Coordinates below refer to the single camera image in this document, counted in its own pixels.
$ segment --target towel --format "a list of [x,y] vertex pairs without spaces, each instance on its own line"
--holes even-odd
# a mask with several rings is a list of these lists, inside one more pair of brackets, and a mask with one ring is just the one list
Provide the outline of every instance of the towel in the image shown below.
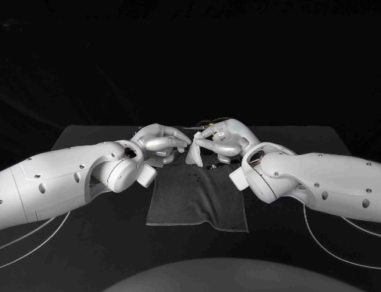
[[175,161],[158,168],[148,225],[211,223],[220,231],[249,232],[243,192],[230,174],[240,164],[207,170],[218,163],[217,155],[201,155],[204,167],[187,164],[188,152],[174,152]]

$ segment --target table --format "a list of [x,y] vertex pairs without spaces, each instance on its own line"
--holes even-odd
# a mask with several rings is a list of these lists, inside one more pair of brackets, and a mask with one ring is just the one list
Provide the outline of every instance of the table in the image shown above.
[[[53,150],[130,139],[135,126],[67,127]],[[273,142],[299,155],[321,152],[351,155],[331,127],[250,127],[262,142]],[[194,131],[184,130],[192,137]],[[139,183],[123,193],[102,194],[71,212],[48,243],[19,262],[0,269],[0,291],[103,291],[148,269],[182,260],[210,257],[260,259],[322,273],[366,291],[381,290],[381,271],[353,266],[331,257],[314,241],[302,203],[282,197],[259,200],[243,192],[250,233],[223,232],[210,223],[195,226],[148,226],[154,184]],[[357,230],[340,217],[308,211],[318,239],[338,256],[381,265],[381,238]],[[57,230],[60,216],[32,236],[0,250],[0,265],[24,256]],[[0,231],[0,246],[45,221]],[[381,224],[364,223],[381,231]]]

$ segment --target black backdrop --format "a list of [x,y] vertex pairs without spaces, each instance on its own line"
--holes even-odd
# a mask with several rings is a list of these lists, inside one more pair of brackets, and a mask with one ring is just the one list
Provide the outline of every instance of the black backdrop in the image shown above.
[[68,125],[224,116],[381,162],[381,1],[0,1],[0,169]]

